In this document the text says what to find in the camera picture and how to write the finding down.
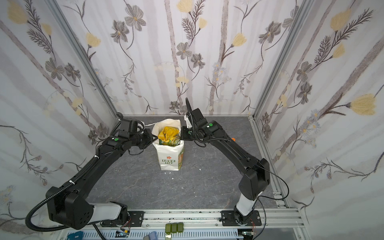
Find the gray flower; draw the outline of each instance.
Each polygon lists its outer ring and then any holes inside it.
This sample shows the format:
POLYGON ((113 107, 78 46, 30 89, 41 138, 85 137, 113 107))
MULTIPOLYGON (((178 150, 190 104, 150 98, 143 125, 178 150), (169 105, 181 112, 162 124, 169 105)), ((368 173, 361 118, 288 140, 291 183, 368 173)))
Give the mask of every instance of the gray flower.
POLYGON ((76 77, 80 78, 80 71, 75 70, 74 66, 72 64, 68 63, 68 65, 65 66, 65 71, 67 73, 68 77, 72 77, 73 81, 76 82, 76 77))
POLYGON ((61 79, 63 78, 61 75, 64 73, 64 68, 62 66, 56 66, 56 61, 53 58, 49 58, 49 61, 45 62, 45 69, 51 73, 52 79, 61 79))
POLYGON ((126 34, 129 34, 129 30, 125 25, 125 22, 113 20, 112 29, 115 30, 115 33, 111 33, 113 41, 118 43, 120 41, 120 38, 122 38, 124 42, 128 42, 126 34))
POLYGON ((269 115, 267 112, 265 112, 265 114, 262 116, 262 122, 267 122, 268 118, 269 118, 269 115))
POLYGON ((289 28, 292 25, 293 20, 295 19, 295 16, 296 16, 298 10, 299 10, 299 6, 295 6, 295 8, 292 9, 291 17, 284 19, 284 22, 282 25, 283 28, 289 28))
POLYGON ((179 106, 180 106, 180 103, 178 101, 174 101, 170 103, 170 108, 172 111, 174 111, 175 109, 179 109, 179 106))
POLYGON ((192 56, 192 52, 188 51, 189 45, 188 43, 179 43, 177 45, 177 49, 179 50, 176 55, 180 56, 181 59, 185 59, 185 57, 192 56))
POLYGON ((264 126, 264 129, 263 129, 263 133, 265 135, 265 138, 268 138, 269 134, 271 134, 271 132, 272 132, 271 127, 268 124, 266 124, 264 126))
POLYGON ((312 85, 310 85, 308 82, 305 82, 301 87, 301 92, 297 94, 298 98, 301 98, 301 104, 305 104, 308 102, 307 95, 311 94, 312 85))
POLYGON ((193 62, 193 67, 197 67, 197 65, 200 67, 200 68, 203 68, 205 63, 203 63, 201 60, 203 59, 203 57, 201 56, 201 54, 193 54, 192 58, 191 58, 191 61, 193 62))
POLYGON ((187 106, 186 105, 182 106, 179 112, 181 115, 185 115, 188 112, 187 106))
POLYGON ((107 133, 107 127, 104 126, 104 124, 101 122, 100 125, 97 127, 97 133, 99 134, 100 137, 104 137, 108 135, 107 133))
POLYGON ((272 21, 269 24, 269 26, 265 29, 267 32, 264 34, 260 34, 259 43, 263 43, 265 40, 271 43, 273 41, 273 37, 280 33, 281 31, 280 26, 281 26, 281 23, 275 23, 272 21))
POLYGON ((141 19, 144 15, 143 11, 136 5, 131 7, 131 5, 127 4, 125 11, 130 15, 130 17, 125 17, 125 22, 128 26, 135 25, 137 31, 141 31, 141 26, 146 26, 147 23, 141 19))
POLYGON ((305 61, 301 64, 301 69, 297 70, 297 81, 306 82, 308 79, 307 73, 311 70, 312 64, 309 64, 308 61, 305 61))
POLYGON ((95 132, 95 130, 89 131, 88 138, 90 141, 92 141, 92 145, 96 143, 97 133, 95 132))

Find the floral wallpaper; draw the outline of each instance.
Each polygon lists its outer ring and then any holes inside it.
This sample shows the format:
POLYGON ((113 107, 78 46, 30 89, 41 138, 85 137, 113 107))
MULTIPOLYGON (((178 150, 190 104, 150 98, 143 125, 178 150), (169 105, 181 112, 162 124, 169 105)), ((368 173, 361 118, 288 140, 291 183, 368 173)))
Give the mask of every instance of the floral wallpaper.
POLYGON ((123 114, 253 114, 297 0, 58 0, 123 114))
POLYGON ((314 240, 384 234, 383 12, 316 0, 256 116, 314 240))
MULTIPOLYGON (((0 238, 50 238, 25 216, 91 159, 114 117, 43 0, 0 6, 0 238)), ((46 207, 32 219, 56 225, 46 207)))

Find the yellow plastic bag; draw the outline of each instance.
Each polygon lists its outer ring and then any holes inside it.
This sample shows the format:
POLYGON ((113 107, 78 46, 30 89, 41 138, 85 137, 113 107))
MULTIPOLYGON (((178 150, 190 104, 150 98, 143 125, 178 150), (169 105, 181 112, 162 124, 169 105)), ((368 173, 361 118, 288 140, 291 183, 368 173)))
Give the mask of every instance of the yellow plastic bag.
POLYGON ((164 127, 164 129, 159 133, 159 144, 168 145, 168 146, 177 146, 180 143, 180 137, 176 136, 179 134, 179 130, 175 127, 164 127))

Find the metal bracket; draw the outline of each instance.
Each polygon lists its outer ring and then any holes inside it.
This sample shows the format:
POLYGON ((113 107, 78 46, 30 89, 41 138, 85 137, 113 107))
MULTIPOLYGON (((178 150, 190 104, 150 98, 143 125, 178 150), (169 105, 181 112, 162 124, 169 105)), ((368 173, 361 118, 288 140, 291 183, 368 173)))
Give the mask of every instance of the metal bracket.
MULTIPOLYGON (((141 227, 144 219, 144 211, 129 211, 131 220, 129 221, 130 227, 141 227)), ((103 220, 100 222, 102 227, 121 227, 120 221, 116 220, 103 220)))
POLYGON ((141 224, 144 219, 144 211, 132 211, 128 212, 131 216, 131 220, 129 222, 131 227, 141 227, 141 224))
MULTIPOLYGON (((223 210, 221 211, 221 223, 223 224, 223 227, 238 227, 239 225, 235 221, 235 215, 234 211, 228 211, 223 210)), ((261 226, 262 221, 260 219, 259 211, 253 210, 251 214, 251 220, 256 226, 261 226)), ((252 223, 249 222, 245 226, 252 226, 252 223)))
MULTIPOLYGON (((273 197, 275 199, 281 199, 281 198, 283 198, 283 195, 281 194, 281 192, 273 192, 273 197)), ((278 209, 285 209, 285 208, 287 208, 286 205, 285 205, 284 200, 275 200, 275 201, 276 201, 276 205, 277 205, 278 209)))

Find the yellow flower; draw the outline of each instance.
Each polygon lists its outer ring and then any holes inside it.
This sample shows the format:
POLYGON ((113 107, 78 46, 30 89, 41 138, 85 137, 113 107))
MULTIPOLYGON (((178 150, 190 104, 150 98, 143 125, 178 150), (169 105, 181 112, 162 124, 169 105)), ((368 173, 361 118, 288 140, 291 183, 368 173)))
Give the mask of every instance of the yellow flower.
POLYGON ((374 115, 375 114, 375 96, 370 93, 362 95, 351 103, 347 104, 347 107, 351 108, 355 113, 359 115, 374 115))
POLYGON ((287 96, 285 94, 280 96, 280 99, 277 101, 277 105, 283 104, 283 107, 287 106, 287 96))
POLYGON ((340 12, 336 14, 331 19, 331 28, 334 31, 339 31, 348 22, 350 15, 351 15, 351 9, 348 9, 345 12, 340 12))
POLYGON ((177 77, 176 80, 179 81, 179 82, 189 83, 189 79, 186 78, 186 77, 184 77, 184 76, 182 76, 182 77, 177 77))
POLYGON ((204 28, 207 25, 207 21, 204 18, 199 18, 199 28, 204 28))
POLYGON ((192 10, 192 0, 180 0, 180 2, 176 5, 180 12, 188 13, 192 10))
POLYGON ((101 40, 98 39, 92 33, 87 33, 87 37, 86 38, 87 38, 88 45, 90 45, 91 47, 97 47, 97 46, 100 45, 101 40))
POLYGON ((83 103, 83 99, 82 98, 75 98, 72 102, 72 106, 74 108, 77 108, 80 104, 83 103))
POLYGON ((8 18, 17 24, 24 24, 28 20, 24 9, 14 1, 9 1, 8 18))
POLYGON ((42 23, 41 26, 48 35, 52 35, 52 28, 49 24, 42 23))
POLYGON ((44 110, 43 114, 48 118, 51 113, 48 110, 44 110))
POLYGON ((246 42, 246 38, 242 33, 236 34, 235 38, 233 39, 232 45, 235 47, 241 46, 246 42))
POLYGON ((49 111, 53 111, 53 110, 55 110, 55 107, 54 107, 52 104, 49 104, 49 105, 47 106, 47 109, 48 109, 49 111))
POLYGON ((333 57, 334 58, 338 58, 338 57, 341 57, 342 55, 344 55, 345 53, 345 48, 344 48, 344 45, 341 43, 337 48, 336 50, 333 52, 333 57))
POLYGON ((77 110, 76 110, 76 114, 80 116, 80 114, 81 114, 81 110, 80 110, 79 108, 77 108, 77 110))

